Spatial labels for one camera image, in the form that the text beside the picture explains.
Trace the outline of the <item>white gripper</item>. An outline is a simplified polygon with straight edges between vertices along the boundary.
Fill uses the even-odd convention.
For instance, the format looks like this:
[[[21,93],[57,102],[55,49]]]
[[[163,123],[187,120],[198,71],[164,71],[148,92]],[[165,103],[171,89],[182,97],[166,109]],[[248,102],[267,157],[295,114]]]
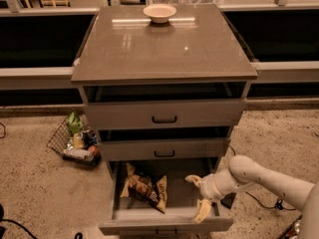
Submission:
[[[204,198],[197,201],[197,212],[193,217],[194,223],[201,223],[211,210],[211,202],[223,199],[224,195],[217,188],[213,174],[209,174],[203,178],[197,175],[188,175],[185,180],[199,187],[200,194]]]

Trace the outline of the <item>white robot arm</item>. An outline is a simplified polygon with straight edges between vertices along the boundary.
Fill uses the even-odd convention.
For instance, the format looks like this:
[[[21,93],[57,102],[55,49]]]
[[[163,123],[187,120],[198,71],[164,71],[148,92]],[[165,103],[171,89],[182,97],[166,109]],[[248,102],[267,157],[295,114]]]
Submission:
[[[256,183],[302,213],[298,239],[319,238],[319,183],[267,169],[245,155],[232,157],[228,168],[216,174],[205,177],[188,175],[185,180],[193,183],[202,196],[197,201],[197,212],[193,217],[195,223],[201,223],[207,217],[213,202]]]

